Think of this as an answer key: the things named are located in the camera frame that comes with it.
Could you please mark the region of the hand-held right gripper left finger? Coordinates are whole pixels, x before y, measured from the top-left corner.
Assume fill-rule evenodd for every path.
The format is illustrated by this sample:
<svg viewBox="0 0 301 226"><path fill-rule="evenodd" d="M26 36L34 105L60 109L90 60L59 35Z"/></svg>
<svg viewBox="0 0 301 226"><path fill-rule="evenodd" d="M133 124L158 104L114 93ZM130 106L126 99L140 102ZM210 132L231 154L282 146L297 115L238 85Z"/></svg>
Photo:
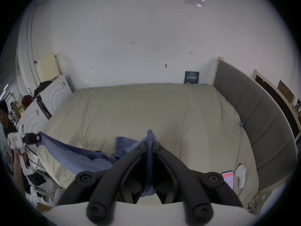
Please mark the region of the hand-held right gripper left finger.
<svg viewBox="0 0 301 226"><path fill-rule="evenodd" d="M86 215L88 219L112 219L118 191L125 176L146 155L147 144L140 144L123 156L110 169L99 172L83 171L65 190L58 205L84 202L83 196L90 195Z"/></svg>

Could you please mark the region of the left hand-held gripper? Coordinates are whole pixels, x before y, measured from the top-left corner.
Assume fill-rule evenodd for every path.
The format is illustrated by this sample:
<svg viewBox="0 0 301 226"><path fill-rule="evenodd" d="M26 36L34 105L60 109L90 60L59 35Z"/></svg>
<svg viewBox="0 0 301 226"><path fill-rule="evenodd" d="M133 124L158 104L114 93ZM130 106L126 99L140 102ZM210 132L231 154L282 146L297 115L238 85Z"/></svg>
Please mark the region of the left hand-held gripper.
<svg viewBox="0 0 301 226"><path fill-rule="evenodd" d="M23 124L19 124L18 132L9 133L7 141L10 149L14 151L17 150L21 153L21 155L18 156L24 175L33 175L34 169L31 166L27 166L23 155L27 152L27 149L36 155L36 151L33 151L28 145L36 145L36 143L42 143L41 134L25 133Z"/></svg>

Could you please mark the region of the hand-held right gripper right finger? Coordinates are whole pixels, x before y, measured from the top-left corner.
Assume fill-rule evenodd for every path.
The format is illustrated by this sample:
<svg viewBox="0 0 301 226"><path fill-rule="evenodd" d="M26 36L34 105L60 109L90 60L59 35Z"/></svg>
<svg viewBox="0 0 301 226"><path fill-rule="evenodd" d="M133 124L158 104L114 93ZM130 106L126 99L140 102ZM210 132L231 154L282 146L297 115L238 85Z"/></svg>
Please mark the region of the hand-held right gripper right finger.
<svg viewBox="0 0 301 226"><path fill-rule="evenodd" d="M176 182L176 196L184 204L187 224L207 224L213 218L211 203L242 208L239 197L217 172L190 170L179 158L160 143L153 148L154 162L162 164Z"/></svg>

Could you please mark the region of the person's left hand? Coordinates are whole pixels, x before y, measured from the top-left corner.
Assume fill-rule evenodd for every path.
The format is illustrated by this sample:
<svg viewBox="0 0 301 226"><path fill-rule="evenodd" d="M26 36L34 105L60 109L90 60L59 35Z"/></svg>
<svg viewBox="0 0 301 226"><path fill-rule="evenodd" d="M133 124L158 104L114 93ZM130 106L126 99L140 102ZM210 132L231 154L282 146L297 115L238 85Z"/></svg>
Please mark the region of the person's left hand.
<svg viewBox="0 0 301 226"><path fill-rule="evenodd" d="M14 167L21 167L21 163L20 163L20 156L22 156L22 154L20 153L19 150L14 150Z"/></svg>

